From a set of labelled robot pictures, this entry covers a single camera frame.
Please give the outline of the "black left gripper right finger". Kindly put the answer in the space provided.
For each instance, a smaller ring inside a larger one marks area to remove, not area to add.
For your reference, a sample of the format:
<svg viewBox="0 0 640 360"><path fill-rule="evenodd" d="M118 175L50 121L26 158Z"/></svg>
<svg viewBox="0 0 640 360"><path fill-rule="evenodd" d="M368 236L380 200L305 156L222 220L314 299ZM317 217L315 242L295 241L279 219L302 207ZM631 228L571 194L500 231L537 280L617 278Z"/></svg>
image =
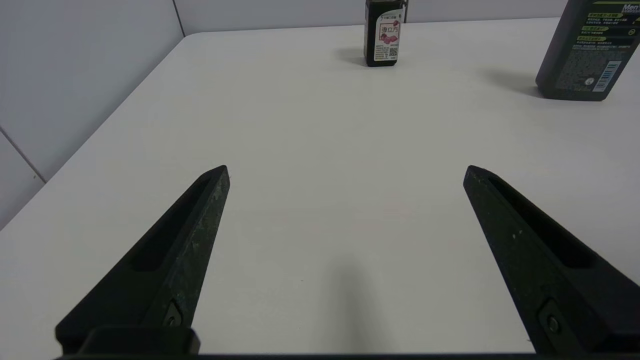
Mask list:
<svg viewBox="0 0 640 360"><path fill-rule="evenodd" d="M535 353L639 354L638 284L495 173L462 186Z"/></svg>

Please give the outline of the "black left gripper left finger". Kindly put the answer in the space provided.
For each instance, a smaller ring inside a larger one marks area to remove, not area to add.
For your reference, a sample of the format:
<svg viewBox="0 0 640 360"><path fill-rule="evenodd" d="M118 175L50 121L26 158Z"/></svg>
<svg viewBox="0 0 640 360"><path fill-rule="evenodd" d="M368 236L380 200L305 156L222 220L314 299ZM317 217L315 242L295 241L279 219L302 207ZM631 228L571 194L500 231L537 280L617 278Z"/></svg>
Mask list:
<svg viewBox="0 0 640 360"><path fill-rule="evenodd" d="M63 354L198 354L192 329L230 175L201 174L57 326Z"/></svg>

